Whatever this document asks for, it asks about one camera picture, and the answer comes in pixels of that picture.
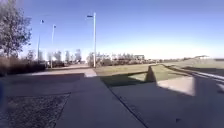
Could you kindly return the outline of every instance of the blue sky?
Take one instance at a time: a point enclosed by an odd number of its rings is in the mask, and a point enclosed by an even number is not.
[[[97,51],[178,58],[206,54],[224,57],[224,2],[221,0],[20,0],[31,17],[31,46],[39,31],[43,51],[93,49],[96,12]],[[52,25],[56,24],[54,44]]]

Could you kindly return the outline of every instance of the lamp post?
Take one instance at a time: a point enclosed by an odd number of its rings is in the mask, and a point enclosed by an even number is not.
[[[52,46],[53,46],[53,43],[54,43],[54,29],[55,28],[56,28],[56,25],[53,24],[53,28],[52,28],[52,38],[51,38]],[[53,59],[53,49],[52,49],[52,53],[51,53],[51,68],[53,68],[52,59]]]
[[[40,57],[40,33],[41,33],[41,25],[44,23],[44,20],[40,21],[40,30],[39,30],[39,39],[38,39],[38,43],[37,43],[37,61],[39,63],[39,57]]]
[[[87,15],[88,18],[93,18],[93,43],[94,43],[94,54],[93,54],[93,66],[96,68],[96,13],[93,15]]]

